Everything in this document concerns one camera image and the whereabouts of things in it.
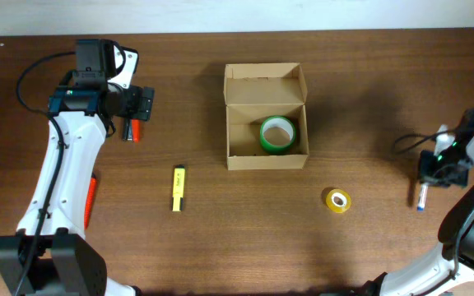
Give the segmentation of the black and red stapler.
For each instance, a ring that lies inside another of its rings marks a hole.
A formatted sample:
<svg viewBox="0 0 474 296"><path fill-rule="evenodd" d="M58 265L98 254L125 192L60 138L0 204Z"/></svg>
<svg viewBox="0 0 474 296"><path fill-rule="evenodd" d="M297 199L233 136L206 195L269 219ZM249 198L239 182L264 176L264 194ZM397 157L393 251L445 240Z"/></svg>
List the black and red stapler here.
<svg viewBox="0 0 474 296"><path fill-rule="evenodd" d="M141 138L140 121L138 119L125 119L123 125L124 141L139 142Z"/></svg>

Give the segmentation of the blue whiteboard marker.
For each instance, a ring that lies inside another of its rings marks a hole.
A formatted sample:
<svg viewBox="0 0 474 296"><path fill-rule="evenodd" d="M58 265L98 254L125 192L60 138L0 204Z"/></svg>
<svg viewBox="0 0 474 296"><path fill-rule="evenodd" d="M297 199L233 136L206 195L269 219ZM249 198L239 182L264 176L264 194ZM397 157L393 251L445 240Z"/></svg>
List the blue whiteboard marker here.
<svg viewBox="0 0 474 296"><path fill-rule="evenodd" d="M416 205L416 209L418 211L423 211L425 209L428 189L429 189L428 183L421 184L421 188L418 195L418 201Z"/></svg>

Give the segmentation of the small yellow tape roll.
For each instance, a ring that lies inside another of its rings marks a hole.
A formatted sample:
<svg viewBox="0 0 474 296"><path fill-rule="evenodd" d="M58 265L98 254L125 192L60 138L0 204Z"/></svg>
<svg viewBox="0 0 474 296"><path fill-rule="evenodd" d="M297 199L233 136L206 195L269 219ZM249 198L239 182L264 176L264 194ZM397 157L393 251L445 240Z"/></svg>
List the small yellow tape roll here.
<svg viewBox="0 0 474 296"><path fill-rule="evenodd" d="M351 207L351 197L341 189L332 189L325 197L325 204L335 213L344 213Z"/></svg>

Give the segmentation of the green tape roll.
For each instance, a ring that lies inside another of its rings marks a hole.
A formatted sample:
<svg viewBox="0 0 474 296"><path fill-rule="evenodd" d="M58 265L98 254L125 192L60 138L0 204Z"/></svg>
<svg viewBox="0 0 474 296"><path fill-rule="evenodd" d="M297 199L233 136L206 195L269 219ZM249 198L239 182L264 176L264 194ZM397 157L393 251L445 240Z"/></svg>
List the green tape roll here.
<svg viewBox="0 0 474 296"><path fill-rule="evenodd" d="M267 118L259 131L260 145L270 155L287 152L294 144L295 137L294 124L288 118L282 116Z"/></svg>

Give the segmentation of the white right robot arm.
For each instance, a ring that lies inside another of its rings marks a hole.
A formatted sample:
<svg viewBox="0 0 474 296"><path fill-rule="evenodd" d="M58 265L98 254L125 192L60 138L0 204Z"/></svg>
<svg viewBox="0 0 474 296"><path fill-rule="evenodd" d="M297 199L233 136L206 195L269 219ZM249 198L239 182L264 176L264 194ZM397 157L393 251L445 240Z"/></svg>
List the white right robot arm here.
<svg viewBox="0 0 474 296"><path fill-rule="evenodd" d="M434 141L423 150L417 178L419 203L429 187L466 187L474 169L474 109L468 109L455 128L441 126L432 135L419 135L420 143ZM474 281L474 184L445 216L436 246L409 266L383 273L355 290L356 295L442 295Z"/></svg>

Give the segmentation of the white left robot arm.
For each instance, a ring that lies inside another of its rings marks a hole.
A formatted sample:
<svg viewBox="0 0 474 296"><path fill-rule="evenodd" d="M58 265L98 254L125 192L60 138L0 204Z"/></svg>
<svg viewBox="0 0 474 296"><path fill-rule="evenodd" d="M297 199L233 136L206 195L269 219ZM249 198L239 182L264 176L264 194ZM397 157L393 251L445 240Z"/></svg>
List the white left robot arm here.
<svg viewBox="0 0 474 296"><path fill-rule="evenodd" d="M0 276L13 295L139 295L109 277L86 241L93 168L115 117L148 121L155 91L132 84L137 50L79 39L76 66L49 96L49 140L35 193L10 236L0 236Z"/></svg>

